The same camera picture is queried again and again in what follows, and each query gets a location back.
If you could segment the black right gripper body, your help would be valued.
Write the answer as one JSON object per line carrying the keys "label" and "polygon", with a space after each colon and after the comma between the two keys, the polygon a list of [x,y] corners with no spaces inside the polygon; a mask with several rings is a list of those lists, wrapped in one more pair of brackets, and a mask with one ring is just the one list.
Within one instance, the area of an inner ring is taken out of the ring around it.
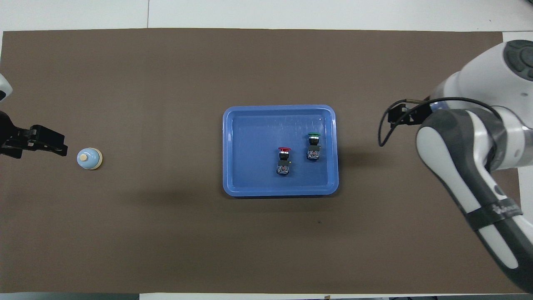
{"label": "black right gripper body", "polygon": [[388,108],[388,123],[393,125],[421,125],[432,114],[425,101],[397,101]]}

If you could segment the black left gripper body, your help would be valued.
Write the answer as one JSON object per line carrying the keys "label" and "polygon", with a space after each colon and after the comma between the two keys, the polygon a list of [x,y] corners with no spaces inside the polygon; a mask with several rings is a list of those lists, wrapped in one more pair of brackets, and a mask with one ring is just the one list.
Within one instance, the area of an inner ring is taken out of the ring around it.
{"label": "black left gripper body", "polygon": [[48,151],[48,146],[58,148],[64,144],[65,136],[42,125],[30,129],[16,127],[5,112],[0,112],[1,147],[21,150]]}

